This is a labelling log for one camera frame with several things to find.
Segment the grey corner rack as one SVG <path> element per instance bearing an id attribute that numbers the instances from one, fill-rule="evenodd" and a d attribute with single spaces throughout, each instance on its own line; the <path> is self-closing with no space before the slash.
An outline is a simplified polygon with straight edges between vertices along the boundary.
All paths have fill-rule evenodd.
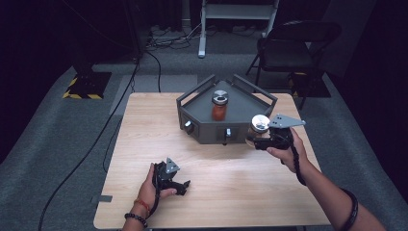
<path id="1" fill-rule="evenodd" d="M 223 121 L 212 119 L 216 90 L 229 95 Z M 211 75 L 176 99 L 180 129 L 201 144 L 244 143 L 252 117 L 270 116 L 276 102 L 275 96 L 237 74 L 227 79 Z"/>

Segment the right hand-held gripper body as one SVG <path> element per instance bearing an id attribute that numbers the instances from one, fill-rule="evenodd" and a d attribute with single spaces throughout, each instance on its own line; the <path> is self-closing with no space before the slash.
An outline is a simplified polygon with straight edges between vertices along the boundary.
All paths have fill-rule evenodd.
<path id="1" fill-rule="evenodd" d="M 305 120 L 277 114 L 268 124 L 268 147 L 274 147 L 281 150 L 288 149 L 293 144 L 291 128 L 295 126 L 303 126 L 305 124 Z"/>

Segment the black wristband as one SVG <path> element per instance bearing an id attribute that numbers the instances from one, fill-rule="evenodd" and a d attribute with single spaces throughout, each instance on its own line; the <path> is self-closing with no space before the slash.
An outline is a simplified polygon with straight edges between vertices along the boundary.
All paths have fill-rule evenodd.
<path id="1" fill-rule="evenodd" d="M 357 200 L 357 197 L 352 192 L 346 189 L 343 189 L 343 192 L 346 193 L 351 200 L 351 211 L 350 211 L 350 215 L 348 216 L 348 219 L 342 226 L 341 231 L 349 231 L 350 228 L 353 226 L 355 220 L 357 219 L 358 210 L 359 210 L 358 200 Z"/>

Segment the black stand base striped edge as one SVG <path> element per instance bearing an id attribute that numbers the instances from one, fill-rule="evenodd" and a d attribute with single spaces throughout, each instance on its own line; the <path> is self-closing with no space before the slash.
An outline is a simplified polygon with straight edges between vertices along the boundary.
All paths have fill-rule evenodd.
<path id="1" fill-rule="evenodd" d="M 312 79 L 305 73 L 292 73 L 289 85 L 295 97 L 320 97 L 329 98 L 331 93 L 322 79 Z"/>
<path id="2" fill-rule="evenodd" d="M 76 72 L 63 98 L 103 99 L 104 91 L 112 76 L 111 72 L 95 72 L 88 64 L 74 64 Z"/>

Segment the black folding chair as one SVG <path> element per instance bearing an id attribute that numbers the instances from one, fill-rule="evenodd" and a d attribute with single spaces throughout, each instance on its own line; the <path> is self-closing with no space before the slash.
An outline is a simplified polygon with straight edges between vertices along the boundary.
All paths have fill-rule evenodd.
<path id="1" fill-rule="evenodd" d="M 311 91 L 321 81 L 323 71 L 319 63 L 326 47 L 342 33 L 336 22 L 315 20 L 289 21 L 274 27 L 264 38 L 257 41 L 257 54 L 246 74 L 257 69 L 255 85 L 261 71 L 286 72 L 290 76 L 304 74 L 307 79 L 297 92 L 302 94 L 299 109 Z"/>

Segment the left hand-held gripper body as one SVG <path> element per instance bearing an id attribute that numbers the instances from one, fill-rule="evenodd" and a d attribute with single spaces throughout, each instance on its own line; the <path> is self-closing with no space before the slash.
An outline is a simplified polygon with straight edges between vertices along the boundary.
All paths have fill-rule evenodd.
<path id="1" fill-rule="evenodd" d="M 181 184 L 173 182 L 172 179 L 180 168 L 169 157 L 165 162 L 160 162 L 154 165 L 154 174 L 152 183 L 158 190 L 175 189 L 181 191 Z"/>

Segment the white metal stand frame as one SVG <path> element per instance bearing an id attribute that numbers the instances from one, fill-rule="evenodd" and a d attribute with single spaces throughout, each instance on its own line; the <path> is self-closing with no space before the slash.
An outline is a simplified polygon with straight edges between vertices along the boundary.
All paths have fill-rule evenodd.
<path id="1" fill-rule="evenodd" d="M 280 0 L 271 0 L 266 5 L 231 5 L 209 4 L 207 0 L 202 0 L 198 58 L 204 59 L 206 56 L 206 21 L 208 19 L 267 20 L 268 26 L 262 33 L 262 36 L 265 37 L 273 28 L 279 3 Z"/>

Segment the person's left hand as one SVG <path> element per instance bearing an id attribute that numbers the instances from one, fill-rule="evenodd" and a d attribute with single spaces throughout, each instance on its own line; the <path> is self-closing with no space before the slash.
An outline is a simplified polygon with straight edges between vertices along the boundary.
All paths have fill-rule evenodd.
<path id="1" fill-rule="evenodd" d="M 154 164 L 151 163 L 147 176 L 145 180 L 143 181 L 143 183 L 141 184 L 139 193 L 137 196 L 137 199 L 140 200 L 149 209 L 150 212 L 153 211 L 156 201 L 159 201 L 160 199 L 164 199 L 171 195 L 176 194 L 175 189 L 166 189 L 166 190 L 157 191 L 157 189 L 154 187 L 152 183 L 153 174 L 154 174 Z"/>

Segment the grey tape strip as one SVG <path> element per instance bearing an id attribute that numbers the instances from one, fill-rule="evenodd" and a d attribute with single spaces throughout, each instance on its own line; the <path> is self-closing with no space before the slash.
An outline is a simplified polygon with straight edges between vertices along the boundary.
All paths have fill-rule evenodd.
<path id="1" fill-rule="evenodd" d="M 113 197 L 111 195 L 96 195 L 90 200 L 92 204 L 98 204 L 99 202 L 111 202 Z"/>

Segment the red-filled jar silver lid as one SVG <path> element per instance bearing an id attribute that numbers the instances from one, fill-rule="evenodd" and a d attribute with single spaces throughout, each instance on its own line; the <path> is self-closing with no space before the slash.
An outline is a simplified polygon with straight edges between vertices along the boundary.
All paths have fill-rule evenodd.
<path id="1" fill-rule="evenodd" d="M 226 117 L 226 108 L 229 100 L 229 95 L 225 90 L 216 90 L 212 96 L 213 109 L 212 119 L 215 121 L 223 121 Z"/>

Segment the brown-filled jar silver lid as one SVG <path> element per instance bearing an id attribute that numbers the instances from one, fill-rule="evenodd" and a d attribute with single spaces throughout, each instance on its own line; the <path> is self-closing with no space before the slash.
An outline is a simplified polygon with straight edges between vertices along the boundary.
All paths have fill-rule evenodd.
<path id="1" fill-rule="evenodd" d="M 246 134 L 246 143 L 254 147 L 255 138 L 268 138 L 269 123 L 270 120 L 265 115 L 255 115 L 254 117 L 252 117 Z"/>

